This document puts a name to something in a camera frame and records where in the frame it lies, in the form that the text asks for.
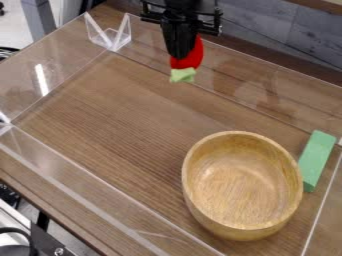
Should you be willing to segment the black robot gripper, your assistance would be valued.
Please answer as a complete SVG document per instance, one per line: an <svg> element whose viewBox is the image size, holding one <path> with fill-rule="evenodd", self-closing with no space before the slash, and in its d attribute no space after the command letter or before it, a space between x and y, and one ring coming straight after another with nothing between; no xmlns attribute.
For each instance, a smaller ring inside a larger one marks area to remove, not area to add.
<svg viewBox="0 0 342 256"><path fill-rule="evenodd" d="M140 19L160 24L167 51L176 59L194 49L198 32L215 36L222 32L218 0L140 0L140 6ZM179 24L186 24L183 31Z"/></svg>

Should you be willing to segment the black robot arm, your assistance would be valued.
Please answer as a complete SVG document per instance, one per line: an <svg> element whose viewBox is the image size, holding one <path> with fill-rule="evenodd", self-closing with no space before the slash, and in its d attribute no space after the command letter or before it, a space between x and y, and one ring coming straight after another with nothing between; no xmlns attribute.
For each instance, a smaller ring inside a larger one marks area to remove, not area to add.
<svg viewBox="0 0 342 256"><path fill-rule="evenodd" d="M160 25L168 54L176 59L194 49L199 33L222 33L218 0L140 0L140 5L140 20Z"/></svg>

